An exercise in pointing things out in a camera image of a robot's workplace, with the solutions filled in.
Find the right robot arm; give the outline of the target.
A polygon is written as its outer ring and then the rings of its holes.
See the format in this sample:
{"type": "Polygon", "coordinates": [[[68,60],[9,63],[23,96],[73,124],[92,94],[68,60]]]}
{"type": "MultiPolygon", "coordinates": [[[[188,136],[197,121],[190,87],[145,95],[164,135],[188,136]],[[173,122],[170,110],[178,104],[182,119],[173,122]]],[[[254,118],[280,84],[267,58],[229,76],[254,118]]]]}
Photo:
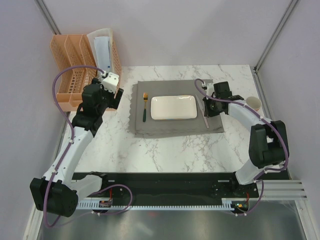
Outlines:
{"type": "Polygon", "coordinates": [[[287,168],[289,147],[286,125],[281,120],[273,121],[261,116],[240,95],[233,95],[227,81],[206,83],[201,80],[198,91],[203,95],[204,116],[207,118],[225,113],[240,122],[250,133],[249,160],[234,173],[235,181],[229,191],[235,197],[247,191],[269,171],[281,172],[287,168]]]}

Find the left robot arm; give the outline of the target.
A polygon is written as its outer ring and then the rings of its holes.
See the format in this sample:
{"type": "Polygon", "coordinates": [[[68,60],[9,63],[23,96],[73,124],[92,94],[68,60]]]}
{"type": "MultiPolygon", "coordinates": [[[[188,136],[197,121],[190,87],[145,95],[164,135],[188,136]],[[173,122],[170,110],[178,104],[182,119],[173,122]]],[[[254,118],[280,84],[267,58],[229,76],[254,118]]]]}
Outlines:
{"type": "Polygon", "coordinates": [[[83,88],[82,102],[71,122],[71,137],[42,178],[30,183],[35,207],[58,216],[70,217],[79,201],[92,193],[106,196],[110,185],[101,173],[91,172],[78,182],[72,182],[75,169],[85,149],[103,123],[106,109],[117,109],[123,89],[119,76],[110,72],[94,78],[83,88]]]}

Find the white rectangular plate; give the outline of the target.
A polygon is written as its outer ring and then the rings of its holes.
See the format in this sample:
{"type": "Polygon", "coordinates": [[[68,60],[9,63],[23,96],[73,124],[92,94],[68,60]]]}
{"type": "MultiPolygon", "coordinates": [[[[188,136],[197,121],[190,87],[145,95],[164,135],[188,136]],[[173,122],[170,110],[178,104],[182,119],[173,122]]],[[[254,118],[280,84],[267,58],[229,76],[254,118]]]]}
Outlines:
{"type": "Polygon", "coordinates": [[[192,95],[154,96],[150,115],[153,120],[189,120],[198,116],[196,99],[192,95]]]}

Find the gold fork green handle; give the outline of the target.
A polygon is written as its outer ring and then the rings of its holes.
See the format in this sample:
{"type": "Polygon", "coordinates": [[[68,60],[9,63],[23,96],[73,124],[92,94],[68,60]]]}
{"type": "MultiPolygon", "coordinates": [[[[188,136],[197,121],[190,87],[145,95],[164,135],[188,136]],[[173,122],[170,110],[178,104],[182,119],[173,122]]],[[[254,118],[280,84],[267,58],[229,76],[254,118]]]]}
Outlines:
{"type": "Polygon", "coordinates": [[[143,119],[142,121],[145,123],[147,118],[147,103],[148,103],[148,93],[143,93],[143,101],[144,101],[144,109],[143,109],[143,119]]]}

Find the black knife pink handle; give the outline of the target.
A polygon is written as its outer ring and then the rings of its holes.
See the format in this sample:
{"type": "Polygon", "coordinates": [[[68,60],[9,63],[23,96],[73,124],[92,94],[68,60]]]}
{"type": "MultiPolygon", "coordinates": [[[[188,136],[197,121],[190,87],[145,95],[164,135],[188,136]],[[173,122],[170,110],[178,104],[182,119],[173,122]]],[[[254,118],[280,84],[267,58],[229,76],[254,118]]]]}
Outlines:
{"type": "Polygon", "coordinates": [[[210,126],[209,126],[209,123],[208,123],[207,118],[205,117],[205,108],[204,108],[204,106],[203,106],[203,104],[202,104],[202,101],[200,100],[200,98],[199,98],[197,95],[196,95],[195,97],[196,97],[197,103],[198,103],[198,105],[199,105],[199,109],[200,109],[200,111],[201,111],[201,115],[202,115],[202,117],[203,117],[203,120],[204,120],[204,123],[205,123],[205,125],[206,125],[206,128],[209,129],[210,126]]]}

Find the grey scalloped placemat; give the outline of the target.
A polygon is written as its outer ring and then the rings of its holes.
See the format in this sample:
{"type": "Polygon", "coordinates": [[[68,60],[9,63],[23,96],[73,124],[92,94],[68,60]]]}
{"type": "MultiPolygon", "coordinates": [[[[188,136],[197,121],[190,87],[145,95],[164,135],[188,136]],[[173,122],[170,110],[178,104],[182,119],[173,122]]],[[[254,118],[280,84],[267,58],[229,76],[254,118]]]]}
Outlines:
{"type": "Polygon", "coordinates": [[[150,108],[153,97],[181,95],[203,98],[203,95],[196,89],[194,80],[139,81],[134,84],[130,100],[128,130],[136,136],[144,135],[148,138],[201,135],[225,131],[219,115],[207,119],[209,124],[207,128],[199,109],[195,119],[153,120],[151,118],[150,108]],[[148,93],[146,122],[143,122],[144,93],[148,93]]]}

